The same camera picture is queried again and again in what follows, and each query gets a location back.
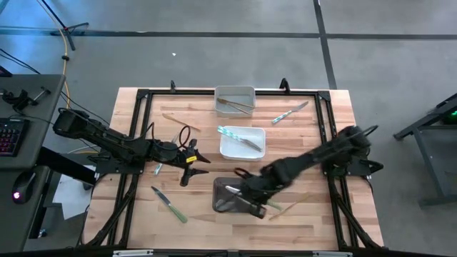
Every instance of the desk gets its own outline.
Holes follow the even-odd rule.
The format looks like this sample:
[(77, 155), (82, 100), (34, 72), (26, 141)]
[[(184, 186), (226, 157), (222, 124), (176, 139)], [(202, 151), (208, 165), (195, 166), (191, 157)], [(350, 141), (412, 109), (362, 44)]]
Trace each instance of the desk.
[(0, 253), (22, 251), (36, 216), (36, 210), (44, 200), (42, 193), (50, 170), (44, 166), (37, 166), (34, 171), (36, 172), (34, 192), (25, 204), (16, 204), (11, 199), (13, 184), (21, 173), (0, 172), (0, 228), (4, 232), (0, 240)]
[[(120, 88), (111, 119), (111, 127), (129, 133), (137, 88)], [(179, 185), (182, 170), (164, 166), (154, 176), (156, 163), (147, 163), (140, 176), (128, 247), (168, 249), (243, 249), (243, 250), (337, 250), (328, 185), (316, 166), (304, 171), (294, 184), (276, 194), (273, 200), (287, 207), (303, 193), (311, 196), (294, 206), (285, 216), (269, 221), (277, 211), (267, 207), (267, 216), (258, 219), (243, 213), (216, 213), (211, 207), (213, 181), (217, 177), (235, 177), (233, 168), (240, 167), (256, 173), (262, 166), (285, 156), (297, 156), (321, 144), (317, 127), (316, 106), (310, 98), (307, 107), (291, 114), (276, 125), (271, 120), (298, 106), (305, 96), (257, 96), (252, 119), (216, 117), (214, 96), (156, 95), (152, 101), (149, 120), (156, 123), (155, 137), (171, 140), (182, 125), (165, 119), (162, 114), (201, 129), (192, 131), (199, 151), (209, 160), (194, 163), (194, 168), (210, 171), (190, 179), (187, 187)], [(354, 115), (348, 91), (331, 91), (337, 130), (353, 125)], [(259, 162), (229, 161), (219, 153), (221, 135), (218, 125), (255, 126), (266, 130), (267, 151)], [(383, 244), (373, 196), (361, 178), (348, 177), (353, 213), (372, 239)], [(94, 189), (84, 229), (84, 242), (91, 240), (111, 215), (116, 199), (119, 175), (109, 174)], [(185, 213), (189, 222), (182, 224), (152, 191), (155, 186)], [(123, 216), (117, 239), (120, 238)], [(345, 239), (347, 223), (342, 218)]]
[[(37, 106), (27, 106), (23, 112), (27, 116), (51, 121), (64, 82), (64, 75), (13, 75), (11, 78), (0, 78), (0, 89), (11, 91), (15, 96), (18, 96), (21, 93), (21, 89), (23, 89), (29, 93), (29, 97), (34, 98), (43, 91), (40, 87), (44, 86), (51, 93), (49, 95), (43, 95), (38, 100), (39, 104)], [(1, 99), (0, 112), (2, 118), (8, 118), (11, 115), (17, 114), (13, 110), (12, 105)], [(30, 119), (29, 129), (22, 141), (19, 154), (16, 157), (1, 157), (0, 170), (21, 170), (31, 168), (35, 165), (49, 127), (49, 124), (45, 121)]]

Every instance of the keyboard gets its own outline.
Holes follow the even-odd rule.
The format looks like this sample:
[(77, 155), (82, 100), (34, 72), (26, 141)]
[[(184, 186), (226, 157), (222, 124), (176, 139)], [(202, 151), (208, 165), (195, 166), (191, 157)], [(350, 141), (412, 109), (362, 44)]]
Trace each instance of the keyboard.
[(29, 127), (26, 119), (0, 118), (0, 157), (15, 157)]

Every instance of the knife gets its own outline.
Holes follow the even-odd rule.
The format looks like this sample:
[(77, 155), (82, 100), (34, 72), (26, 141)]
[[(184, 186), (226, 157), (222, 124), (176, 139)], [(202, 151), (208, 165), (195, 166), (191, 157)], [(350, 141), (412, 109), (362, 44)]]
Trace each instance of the knife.
[(236, 134), (234, 134), (233, 132), (230, 132), (227, 128), (224, 128), (223, 126), (218, 126), (217, 131), (225, 136), (228, 136), (229, 138), (233, 138), (237, 141), (240, 141), (241, 143), (244, 143), (245, 145), (247, 145), (259, 152), (262, 152), (262, 148), (260, 148), (260, 146), (257, 146), (255, 143), (253, 143), (252, 141), (250, 141), (248, 139), (237, 136)]
[(160, 192), (160, 190), (153, 186), (151, 188), (154, 190), (154, 192), (156, 192), (157, 196), (159, 196), (159, 198), (170, 208), (170, 210), (173, 211), (174, 215), (176, 215), (176, 217), (178, 217), (182, 223), (187, 222), (187, 217), (182, 214), (182, 212), (180, 212), (175, 206), (172, 206), (170, 200), (168, 200), (167, 197), (163, 195), (162, 192)]
[(300, 104), (299, 106), (295, 107), (294, 109), (291, 109), (290, 111), (288, 111), (288, 112), (286, 112), (285, 114), (279, 116), (278, 118), (272, 120), (271, 122), (272, 122), (273, 124), (277, 124), (281, 119), (286, 118), (286, 117), (289, 116), (291, 113), (296, 112), (296, 111), (300, 111), (303, 107), (306, 106), (306, 104), (308, 104), (308, 101), (306, 101), (306, 102)]
[[(243, 199), (243, 198), (241, 197), (241, 193), (240, 193), (240, 190), (239, 190), (239, 189), (234, 188), (233, 186), (226, 186), (226, 189), (227, 189), (228, 192), (236, 194), (236, 196), (238, 196), (241, 200), (243, 200), (243, 201), (245, 201), (245, 202), (248, 202), (247, 200), (245, 200), (245, 199)], [(282, 210), (283, 210), (282, 207), (280, 207), (277, 203), (275, 203), (275, 202), (272, 201), (272, 200), (268, 200), (268, 201), (266, 202), (266, 205), (271, 206), (271, 207), (275, 208), (275, 209), (278, 210), (278, 211), (282, 211)]]
[[(173, 137), (173, 139), (171, 140), (172, 143), (176, 142), (176, 140), (178, 140), (178, 137), (179, 137), (179, 133), (177, 133), (176, 136)], [(154, 171), (154, 175), (157, 176), (162, 168), (163, 164), (162, 163), (159, 163), (156, 167), (156, 170)]]

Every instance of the black desk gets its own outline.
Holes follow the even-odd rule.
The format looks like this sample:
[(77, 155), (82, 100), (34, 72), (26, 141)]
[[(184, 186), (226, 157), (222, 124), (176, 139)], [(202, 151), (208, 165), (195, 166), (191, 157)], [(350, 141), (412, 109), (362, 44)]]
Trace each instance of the black desk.
[[(23, 89), (33, 98), (42, 92), (41, 87), (44, 86), (51, 93), (42, 96), (38, 100), (37, 106), (27, 106), (22, 112), (27, 116), (50, 121), (64, 82), (64, 75), (13, 75), (11, 78), (0, 78), (0, 89), (11, 91), (15, 96), (18, 96)], [(0, 116), (2, 118), (16, 114), (12, 105), (0, 99)], [(23, 171), (38, 164), (48, 166), (53, 171), (58, 171), (84, 183), (95, 184), (93, 171), (42, 146), (49, 123), (26, 116), (21, 118), (30, 120), (29, 130), (26, 132), (16, 157), (0, 157), (0, 172)]]
[[(22, 110), (27, 116), (50, 121), (64, 82), (63, 75), (13, 75), (11, 78), (0, 77), (0, 89), (11, 91), (15, 96), (23, 89), (31, 98), (42, 91), (42, 86), (50, 90), (50, 94), (38, 100), (37, 106), (27, 106)], [(8, 118), (15, 114), (12, 105), (0, 99), (0, 117)], [(45, 185), (52, 171), (95, 184), (92, 170), (42, 146), (49, 123), (26, 116), (17, 118), (28, 119), (30, 124), (18, 155), (0, 157), (0, 230), (4, 232), (0, 252), (22, 251), (26, 239), (37, 236), (46, 212), (44, 197), (41, 196), (46, 193)], [(34, 195), (24, 205), (15, 204), (11, 199), (13, 183), (22, 171), (31, 168), (38, 169)]]
[(50, 170), (37, 166), (34, 194), (25, 204), (16, 204), (11, 197), (13, 183), (19, 176), (16, 171), (0, 172), (0, 229), (3, 236), (0, 240), (0, 253), (22, 251), (29, 236), (38, 207), (44, 199), (44, 187)]
[[(11, 78), (0, 78), (0, 88), (13, 92), (15, 96), (18, 96), (23, 89), (33, 98), (42, 91), (40, 87), (44, 86), (51, 93), (42, 96), (37, 106), (27, 106), (23, 112), (27, 116), (50, 121), (64, 82), (65, 76), (63, 75), (13, 75)], [(10, 104), (1, 99), (0, 113), (2, 118), (17, 114)], [(0, 170), (31, 168), (35, 165), (49, 124), (37, 119), (30, 120), (29, 132), (24, 138), (19, 154), (17, 157), (1, 157)]]

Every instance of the gray plastic tray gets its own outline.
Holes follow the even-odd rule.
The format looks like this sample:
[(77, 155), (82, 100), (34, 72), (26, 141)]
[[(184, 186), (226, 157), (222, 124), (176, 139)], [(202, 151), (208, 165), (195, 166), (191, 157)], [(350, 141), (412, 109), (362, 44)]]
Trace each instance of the gray plastic tray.
[(239, 106), (240, 109), (249, 112), (245, 114), (232, 106), (221, 104), (217, 98), (226, 99), (240, 104), (248, 104), (256, 106), (256, 90), (252, 86), (217, 86), (214, 91), (214, 108), (219, 117), (250, 117), (253, 113), (253, 108)]

